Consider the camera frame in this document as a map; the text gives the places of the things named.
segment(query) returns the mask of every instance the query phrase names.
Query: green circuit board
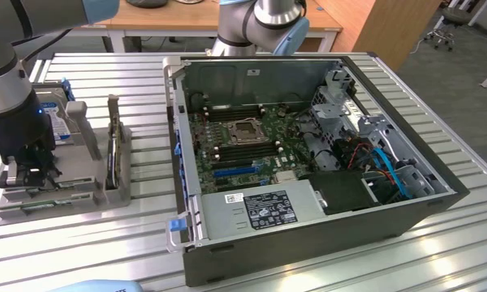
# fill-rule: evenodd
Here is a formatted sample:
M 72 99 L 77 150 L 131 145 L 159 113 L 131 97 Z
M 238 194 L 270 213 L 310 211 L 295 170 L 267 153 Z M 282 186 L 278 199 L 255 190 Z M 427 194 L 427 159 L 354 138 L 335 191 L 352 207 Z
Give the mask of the green circuit board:
M 283 151 L 278 155 L 252 159 L 252 165 L 260 168 L 258 173 L 223 178 L 213 177 L 212 164 L 217 162 L 215 147 L 232 145 L 231 133 L 227 128 L 231 121 L 209 122 L 200 114 L 189 115 L 193 143 L 200 146 L 196 151 L 196 166 L 203 193 L 220 192 L 228 188 L 238 189 L 239 186 L 246 188 L 274 184 L 276 183 L 275 173 L 286 170 L 292 170 L 298 176 L 311 172 L 310 150 L 295 130 L 296 113 L 287 113 L 284 117 L 279 117 L 280 109 L 278 106 L 270 106 L 266 109 L 266 115 L 256 120 L 260 122 L 266 139 L 271 143 L 280 141 Z

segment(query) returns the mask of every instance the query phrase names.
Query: motherboard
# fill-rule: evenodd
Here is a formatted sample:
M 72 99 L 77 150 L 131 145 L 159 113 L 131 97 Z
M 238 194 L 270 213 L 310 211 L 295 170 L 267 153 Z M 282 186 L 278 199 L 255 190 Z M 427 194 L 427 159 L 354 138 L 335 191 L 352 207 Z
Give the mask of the motherboard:
M 299 117 L 287 105 L 205 108 L 189 115 L 203 193 L 276 184 L 312 172 Z

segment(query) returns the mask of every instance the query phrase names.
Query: blue cable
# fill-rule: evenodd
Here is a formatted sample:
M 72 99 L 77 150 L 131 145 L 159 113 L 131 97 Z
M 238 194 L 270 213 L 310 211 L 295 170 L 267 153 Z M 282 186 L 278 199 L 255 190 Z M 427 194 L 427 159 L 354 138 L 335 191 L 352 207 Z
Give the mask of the blue cable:
M 410 196 L 410 195 L 407 194 L 407 192 L 406 192 L 404 185 L 403 185 L 403 183 L 400 182 L 399 177 L 396 176 L 396 173 L 395 173 L 395 171 L 394 171 L 394 169 L 392 169 L 392 166 L 391 166 L 391 162 L 390 162 L 388 156 L 386 155 L 386 153 L 384 153 L 384 152 L 382 151 L 382 149 L 379 149 L 379 148 L 374 148 L 372 152 L 375 152 L 376 154 L 379 154 L 380 158 L 383 159 L 384 164 L 386 164 L 386 165 L 387 165 L 387 167 L 388 167 L 388 171 L 390 171 L 390 174 L 391 174 L 391 176 L 392 176 L 392 179 L 394 179 L 394 181 L 395 181 L 395 183 L 396 183 L 396 186 L 399 187 L 400 194 L 402 194 L 406 198 L 411 199 L 411 196 Z M 375 161 L 375 164 L 376 164 L 376 167 L 378 167 L 378 168 L 380 168 L 380 167 L 379 167 L 379 166 L 380 166 L 379 161 Z

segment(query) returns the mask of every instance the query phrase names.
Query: power supply label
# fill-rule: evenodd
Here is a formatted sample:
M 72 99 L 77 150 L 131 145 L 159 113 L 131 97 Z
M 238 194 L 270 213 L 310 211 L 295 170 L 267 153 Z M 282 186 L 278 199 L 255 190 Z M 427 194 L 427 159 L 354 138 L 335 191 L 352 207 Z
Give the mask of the power supply label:
M 298 222 L 290 197 L 284 190 L 246 196 L 243 202 L 255 230 Z

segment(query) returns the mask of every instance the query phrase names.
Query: gray floor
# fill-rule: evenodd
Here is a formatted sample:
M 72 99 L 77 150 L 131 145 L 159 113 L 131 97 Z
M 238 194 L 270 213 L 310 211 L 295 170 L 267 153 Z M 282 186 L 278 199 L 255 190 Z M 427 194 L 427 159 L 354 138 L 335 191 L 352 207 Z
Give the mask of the gray floor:
M 428 29 L 439 17 L 435 15 Z M 479 83 L 487 77 L 487 36 L 473 28 L 455 31 L 456 46 L 452 52 L 422 42 L 398 74 L 442 119 L 487 161 L 487 89 Z M 17 47 L 24 57 L 49 37 L 43 37 Z M 209 38 L 152 38 L 144 42 L 144 52 L 201 52 L 212 47 Z M 49 48 L 51 52 L 104 52 L 100 38 L 67 37 Z M 31 71 L 35 60 L 28 63 Z

